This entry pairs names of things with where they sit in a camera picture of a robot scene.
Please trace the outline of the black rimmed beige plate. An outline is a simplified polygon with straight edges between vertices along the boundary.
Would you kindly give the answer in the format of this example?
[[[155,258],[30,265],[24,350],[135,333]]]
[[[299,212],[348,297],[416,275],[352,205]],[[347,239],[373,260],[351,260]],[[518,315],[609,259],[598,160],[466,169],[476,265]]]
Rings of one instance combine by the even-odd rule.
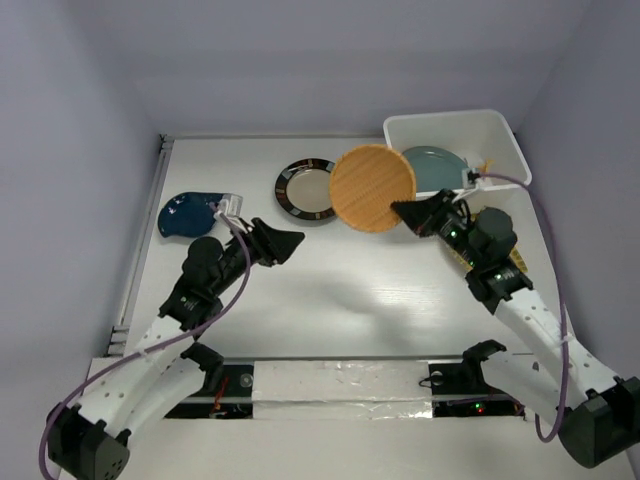
[[[305,158],[291,163],[278,175],[274,195],[289,215],[304,221],[326,221],[335,216],[329,195],[329,180],[335,163]]]

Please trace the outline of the grey blue round plate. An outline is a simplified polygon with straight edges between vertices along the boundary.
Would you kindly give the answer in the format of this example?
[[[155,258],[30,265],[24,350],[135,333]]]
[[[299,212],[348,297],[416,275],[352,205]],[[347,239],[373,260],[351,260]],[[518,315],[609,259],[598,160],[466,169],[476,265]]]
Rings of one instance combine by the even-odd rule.
[[[453,152],[434,146],[418,146],[405,150],[402,155],[414,171],[418,193],[463,187],[462,172],[468,164]]]

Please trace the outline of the dark blue leaf plate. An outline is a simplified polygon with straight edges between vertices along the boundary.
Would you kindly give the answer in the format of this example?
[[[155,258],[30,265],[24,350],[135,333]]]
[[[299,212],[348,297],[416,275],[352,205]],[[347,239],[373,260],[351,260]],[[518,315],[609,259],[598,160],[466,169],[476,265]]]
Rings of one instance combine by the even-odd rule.
[[[231,193],[183,192],[172,197],[160,210],[157,227],[163,238],[179,236],[199,238],[216,224],[211,204],[227,201],[233,215],[238,215],[243,198]]]

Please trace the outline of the green yellow woven tray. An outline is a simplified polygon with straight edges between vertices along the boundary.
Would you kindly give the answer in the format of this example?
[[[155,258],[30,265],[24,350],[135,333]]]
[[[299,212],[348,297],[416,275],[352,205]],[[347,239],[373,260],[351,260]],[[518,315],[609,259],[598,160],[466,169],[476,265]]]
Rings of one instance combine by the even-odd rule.
[[[446,235],[447,248],[468,271],[496,266],[510,260],[521,271],[528,268],[516,248],[518,237],[511,217],[495,208],[486,208],[471,216],[461,231]]]

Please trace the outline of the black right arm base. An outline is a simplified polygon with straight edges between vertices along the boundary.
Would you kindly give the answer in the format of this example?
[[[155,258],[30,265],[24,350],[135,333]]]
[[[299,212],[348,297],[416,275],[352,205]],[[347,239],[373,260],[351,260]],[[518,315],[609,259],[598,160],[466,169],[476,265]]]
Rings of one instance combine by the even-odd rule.
[[[482,364],[506,351],[495,340],[480,342],[462,354],[458,363],[430,363],[428,374],[418,382],[430,390],[435,418],[525,418],[525,407],[484,379]]]

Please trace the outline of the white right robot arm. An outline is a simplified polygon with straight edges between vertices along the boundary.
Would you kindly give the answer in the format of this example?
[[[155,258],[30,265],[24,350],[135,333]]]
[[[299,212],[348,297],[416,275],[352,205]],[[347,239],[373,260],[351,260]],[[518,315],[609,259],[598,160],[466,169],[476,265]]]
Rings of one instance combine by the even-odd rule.
[[[496,340],[462,355],[460,379],[470,391],[503,392],[552,430],[571,458],[594,468],[639,442],[639,380],[624,379],[568,332],[532,281],[511,259],[518,237],[511,217],[485,207],[471,214],[451,190],[391,209],[419,237],[436,236],[470,266],[468,288],[480,304],[529,349],[523,358]]]

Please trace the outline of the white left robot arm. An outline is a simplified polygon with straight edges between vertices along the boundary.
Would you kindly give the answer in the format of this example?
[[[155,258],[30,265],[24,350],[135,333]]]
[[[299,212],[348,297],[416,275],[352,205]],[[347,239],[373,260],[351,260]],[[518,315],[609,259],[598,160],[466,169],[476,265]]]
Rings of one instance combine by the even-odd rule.
[[[47,417],[38,448],[40,473],[53,462],[76,479],[116,479],[134,439],[194,393],[209,395],[221,383],[224,358],[200,336],[233,303],[221,295],[245,287],[252,266],[284,264],[304,241],[302,232],[278,230],[263,220],[220,221],[232,239],[191,243],[182,273],[135,350],[89,377]]]

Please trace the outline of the round orange woven plate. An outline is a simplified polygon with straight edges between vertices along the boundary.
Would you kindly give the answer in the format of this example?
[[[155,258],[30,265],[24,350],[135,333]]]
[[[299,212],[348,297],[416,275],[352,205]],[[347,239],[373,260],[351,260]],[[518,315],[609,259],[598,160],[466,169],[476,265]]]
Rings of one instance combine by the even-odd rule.
[[[337,160],[329,197],[337,217],[350,228],[383,233],[401,222],[391,204],[415,199],[415,173],[406,158],[388,146],[361,145]]]

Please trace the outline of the fish shaped woven plate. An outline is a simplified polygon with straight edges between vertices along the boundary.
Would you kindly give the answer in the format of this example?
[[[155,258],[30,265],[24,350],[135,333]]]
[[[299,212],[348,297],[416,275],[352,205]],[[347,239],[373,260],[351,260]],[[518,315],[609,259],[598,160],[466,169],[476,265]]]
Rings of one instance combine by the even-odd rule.
[[[493,159],[486,158],[483,160],[483,163],[477,167],[477,170],[482,174],[489,173],[494,163],[495,161]]]

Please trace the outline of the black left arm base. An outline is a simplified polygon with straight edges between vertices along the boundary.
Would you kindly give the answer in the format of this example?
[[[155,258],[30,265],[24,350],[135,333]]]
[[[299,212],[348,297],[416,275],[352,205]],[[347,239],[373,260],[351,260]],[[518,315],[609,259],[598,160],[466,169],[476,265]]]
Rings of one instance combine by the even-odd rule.
[[[204,373],[202,387],[180,401],[166,419],[250,419],[253,417],[254,364],[228,363],[213,349],[196,342],[183,359],[193,360]]]

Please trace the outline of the white plastic bin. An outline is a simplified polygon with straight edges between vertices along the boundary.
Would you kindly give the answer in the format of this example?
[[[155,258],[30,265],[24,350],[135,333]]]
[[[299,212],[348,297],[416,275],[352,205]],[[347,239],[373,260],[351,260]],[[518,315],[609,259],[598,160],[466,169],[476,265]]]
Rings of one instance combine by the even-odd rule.
[[[489,173],[501,174],[528,185],[532,175],[505,117],[490,109],[399,115],[383,123],[387,145],[398,152],[418,146],[449,150],[478,167],[486,158],[495,161]],[[488,179],[492,186],[468,198],[476,212],[483,207],[500,208],[518,224],[532,209],[529,195],[518,185]]]

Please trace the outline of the white foam front panel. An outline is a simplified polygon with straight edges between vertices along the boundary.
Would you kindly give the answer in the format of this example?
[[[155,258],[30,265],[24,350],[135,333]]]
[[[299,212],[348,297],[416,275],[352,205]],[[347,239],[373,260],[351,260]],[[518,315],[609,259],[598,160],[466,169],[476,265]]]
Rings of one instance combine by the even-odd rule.
[[[419,385],[424,360],[260,361],[254,366],[258,420],[430,419],[431,392]]]

